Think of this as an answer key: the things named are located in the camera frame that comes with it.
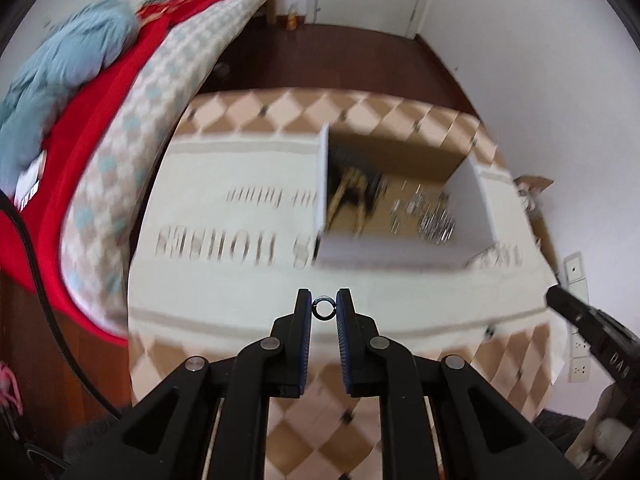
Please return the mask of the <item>argyle patterned quilt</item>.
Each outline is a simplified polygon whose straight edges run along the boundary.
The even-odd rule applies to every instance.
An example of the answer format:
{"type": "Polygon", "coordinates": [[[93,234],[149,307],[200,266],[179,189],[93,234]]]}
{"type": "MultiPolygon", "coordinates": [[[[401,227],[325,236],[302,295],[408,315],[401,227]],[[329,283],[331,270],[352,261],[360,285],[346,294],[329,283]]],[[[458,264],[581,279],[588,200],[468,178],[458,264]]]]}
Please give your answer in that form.
{"type": "Polygon", "coordinates": [[[222,51],[268,0],[220,0],[168,28],[81,171],[61,229],[62,289],[104,337],[127,335],[129,237],[160,151],[222,51]]]}

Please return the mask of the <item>beige argyle printed tablecloth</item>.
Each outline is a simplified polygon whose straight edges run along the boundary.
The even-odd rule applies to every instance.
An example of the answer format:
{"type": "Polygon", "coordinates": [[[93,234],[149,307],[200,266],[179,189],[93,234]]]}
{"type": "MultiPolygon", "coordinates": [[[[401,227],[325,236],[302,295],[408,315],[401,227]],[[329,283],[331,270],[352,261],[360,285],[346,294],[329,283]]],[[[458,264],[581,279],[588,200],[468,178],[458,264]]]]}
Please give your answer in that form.
{"type": "Polygon", "coordinates": [[[555,282],[516,201],[511,174],[480,120],[398,96],[329,89],[201,94],[178,123],[155,178],[128,278],[129,365],[143,399],[194,354],[218,361],[265,336],[299,289],[348,288],[356,305],[419,356],[455,353],[526,418],[565,363],[567,329],[544,306],[555,282]],[[306,171],[286,162],[282,192],[233,184],[228,154],[190,155],[206,141],[302,141],[320,129],[473,155],[498,243],[459,271],[324,270],[311,260],[306,171]]]}

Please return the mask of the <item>brown cardboard box flap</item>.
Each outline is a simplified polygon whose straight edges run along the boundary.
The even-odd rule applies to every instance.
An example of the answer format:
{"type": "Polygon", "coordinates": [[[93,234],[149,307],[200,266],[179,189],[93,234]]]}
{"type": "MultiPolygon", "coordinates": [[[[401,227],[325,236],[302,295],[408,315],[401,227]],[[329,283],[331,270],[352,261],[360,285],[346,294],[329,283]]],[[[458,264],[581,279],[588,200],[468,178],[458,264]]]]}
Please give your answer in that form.
{"type": "Polygon", "coordinates": [[[541,176],[519,176],[514,179],[514,184],[532,228],[536,245],[551,270],[558,274],[558,258],[556,258],[548,226],[542,214],[540,199],[541,193],[551,186],[553,181],[541,176]]]}

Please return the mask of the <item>white power strip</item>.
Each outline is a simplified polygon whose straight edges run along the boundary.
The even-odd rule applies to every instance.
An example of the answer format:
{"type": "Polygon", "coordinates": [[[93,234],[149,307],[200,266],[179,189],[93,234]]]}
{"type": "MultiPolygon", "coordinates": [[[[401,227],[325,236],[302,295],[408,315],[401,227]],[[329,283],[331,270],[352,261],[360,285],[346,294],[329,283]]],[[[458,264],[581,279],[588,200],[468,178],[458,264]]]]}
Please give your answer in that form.
{"type": "MultiPolygon", "coordinates": [[[[568,291],[584,304],[589,302],[587,280],[570,283],[568,291]]],[[[568,368],[569,382],[586,382],[589,379],[591,359],[589,344],[579,335],[578,329],[573,327],[570,331],[570,367],[568,368]]]]}

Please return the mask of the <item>white wall socket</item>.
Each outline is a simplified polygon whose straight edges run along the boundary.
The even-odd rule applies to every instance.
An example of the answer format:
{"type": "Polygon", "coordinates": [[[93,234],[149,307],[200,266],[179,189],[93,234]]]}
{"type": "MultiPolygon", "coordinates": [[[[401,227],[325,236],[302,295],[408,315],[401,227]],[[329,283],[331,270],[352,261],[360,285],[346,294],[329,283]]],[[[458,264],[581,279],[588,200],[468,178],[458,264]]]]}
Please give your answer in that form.
{"type": "Polygon", "coordinates": [[[567,285],[573,285],[586,278],[584,260],[580,252],[574,252],[563,261],[565,279],[567,285]]]}

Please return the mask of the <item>dark grey fluffy rug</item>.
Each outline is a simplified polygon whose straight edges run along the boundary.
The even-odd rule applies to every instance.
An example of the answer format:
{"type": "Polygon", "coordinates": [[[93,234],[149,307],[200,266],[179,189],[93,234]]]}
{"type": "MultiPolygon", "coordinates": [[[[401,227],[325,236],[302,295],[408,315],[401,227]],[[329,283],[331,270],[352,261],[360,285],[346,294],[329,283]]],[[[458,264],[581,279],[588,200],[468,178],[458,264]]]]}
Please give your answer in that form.
{"type": "Polygon", "coordinates": [[[585,419],[542,410],[534,419],[534,427],[561,453],[565,453],[584,429],[585,419]]]}

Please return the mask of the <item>white cardboard box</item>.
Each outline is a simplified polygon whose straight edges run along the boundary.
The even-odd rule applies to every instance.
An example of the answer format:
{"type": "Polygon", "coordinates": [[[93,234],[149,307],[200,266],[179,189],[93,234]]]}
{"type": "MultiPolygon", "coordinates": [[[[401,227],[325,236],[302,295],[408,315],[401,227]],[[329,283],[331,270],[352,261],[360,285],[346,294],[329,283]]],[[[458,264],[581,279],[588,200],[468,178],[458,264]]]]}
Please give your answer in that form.
{"type": "Polygon", "coordinates": [[[324,126],[318,162],[322,266],[458,270],[498,242],[473,154],[324,126]]]}

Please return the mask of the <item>red blanket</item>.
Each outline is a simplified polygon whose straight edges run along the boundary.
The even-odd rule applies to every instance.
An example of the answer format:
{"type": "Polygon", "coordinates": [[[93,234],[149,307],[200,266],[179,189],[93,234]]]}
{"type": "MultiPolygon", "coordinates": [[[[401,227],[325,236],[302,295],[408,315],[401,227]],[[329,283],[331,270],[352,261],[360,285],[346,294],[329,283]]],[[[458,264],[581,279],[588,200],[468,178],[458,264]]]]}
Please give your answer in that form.
{"type": "Polygon", "coordinates": [[[35,247],[35,258],[26,257],[21,237],[9,220],[1,223],[1,267],[10,278],[28,290],[42,288],[55,311],[99,339],[124,346],[124,338],[104,337],[73,314],[70,297],[63,292],[60,270],[62,224],[81,171],[88,164],[103,134],[109,112],[115,108],[111,96],[102,96],[105,76],[99,74],[79,92],[58,118],[44,144],[46,162],[39,188],[21,216],[35,247]]]}

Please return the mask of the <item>orange bottle on floor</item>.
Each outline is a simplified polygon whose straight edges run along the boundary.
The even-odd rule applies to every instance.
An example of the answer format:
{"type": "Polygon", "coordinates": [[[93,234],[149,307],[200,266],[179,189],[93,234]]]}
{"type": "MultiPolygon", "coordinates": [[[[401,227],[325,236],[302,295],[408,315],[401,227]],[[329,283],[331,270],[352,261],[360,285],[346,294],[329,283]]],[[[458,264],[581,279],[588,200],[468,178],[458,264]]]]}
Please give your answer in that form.
{"type": "Polygon", "coordinates": [[[292,3],[288,8],[288,15],[286,16],[286,30],[292,32],[297,28],[297,4],[292,3]]]}

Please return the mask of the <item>light blue fluffy blanket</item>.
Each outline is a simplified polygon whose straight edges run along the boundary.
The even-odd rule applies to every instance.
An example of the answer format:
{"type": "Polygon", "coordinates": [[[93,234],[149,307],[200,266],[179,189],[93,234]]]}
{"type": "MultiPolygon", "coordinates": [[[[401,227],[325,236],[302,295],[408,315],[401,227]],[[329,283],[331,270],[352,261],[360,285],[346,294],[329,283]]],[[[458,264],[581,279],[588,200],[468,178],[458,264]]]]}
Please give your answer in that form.
{"type": "Polygon", "coordinates": [[[79,89],[105,76],[102,96],[115,108],[168,28],[220,0],[93,1],[50,29],[18,69],[1,103],[1,189],[13,197],[42,152],[43,139],[79,89]]]}

